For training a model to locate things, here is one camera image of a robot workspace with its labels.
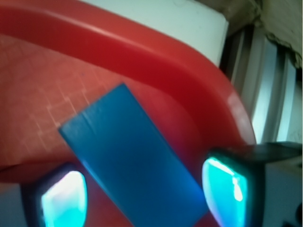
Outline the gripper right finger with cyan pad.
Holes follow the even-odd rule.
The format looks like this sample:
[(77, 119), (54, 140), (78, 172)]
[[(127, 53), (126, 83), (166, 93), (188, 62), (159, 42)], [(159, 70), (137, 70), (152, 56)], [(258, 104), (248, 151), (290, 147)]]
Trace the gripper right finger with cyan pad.
[(213, 148), (202, 165), (208, 208), (221, 227), (300, 227), (303, 151), (271, 142)]

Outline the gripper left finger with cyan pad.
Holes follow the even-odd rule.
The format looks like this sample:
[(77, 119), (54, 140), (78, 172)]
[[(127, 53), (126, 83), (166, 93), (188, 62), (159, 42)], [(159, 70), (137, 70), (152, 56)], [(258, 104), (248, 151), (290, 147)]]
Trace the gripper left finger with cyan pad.
[(87, 219), (88, 190), (84, 174), (71, 163), (21, 185), (29, 227), (83, 227)]

